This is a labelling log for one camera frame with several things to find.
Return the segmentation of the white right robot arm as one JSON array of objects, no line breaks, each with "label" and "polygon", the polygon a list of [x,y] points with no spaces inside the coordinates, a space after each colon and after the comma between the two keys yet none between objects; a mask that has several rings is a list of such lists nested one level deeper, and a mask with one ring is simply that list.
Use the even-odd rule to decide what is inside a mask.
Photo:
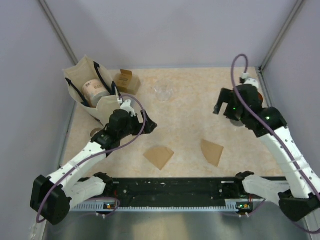
[{"label": "white right robot arm", "polygon": [[288,186],[267,180],[252,172],[239,173],[233,185],[239,198],[256,195],[279,206],[284,215],[298,222],[320,207],[320,178],[312,170],[295,144],[286,120],[275,107],[263,107],[256,86],[238,85],[233,90],[222,88],[214,107],[220,113],[227,104],[224,116],[253,131],[271,152]]}]

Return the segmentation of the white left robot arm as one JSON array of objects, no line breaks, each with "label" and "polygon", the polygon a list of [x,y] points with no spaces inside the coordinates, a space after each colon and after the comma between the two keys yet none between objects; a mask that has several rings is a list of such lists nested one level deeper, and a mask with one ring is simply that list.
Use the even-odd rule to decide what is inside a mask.
[{"label": "white left robot arm", "polygon": [[133,136],[151,134],[157,123],[147,112],[141,111],[143,122],[132,112],[115,110],[109,122],[98,131],[84,149],[64,166],[48,176],[39,175],[33,182],[30,207],[37,212],[36,222],[48,221],[52,225],[62,222],[70,210],[96,196],[109,198],[114,187],[106,180],[107,175],[82,180],[82,177],[97,163],[111,153],[125,147],[121,141]]}]

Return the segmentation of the amber glass coffee dripper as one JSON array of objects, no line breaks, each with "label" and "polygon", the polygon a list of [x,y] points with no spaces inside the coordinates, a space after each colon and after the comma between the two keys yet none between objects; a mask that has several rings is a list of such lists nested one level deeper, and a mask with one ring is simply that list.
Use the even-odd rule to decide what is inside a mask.
[{"label": "amber glass coffee dripper", "polygon": [[259,99],[261,102],[264,101],[264,98],[263,98],[263,96],[262,96],[260,93],[258,93],[258,99]]}]

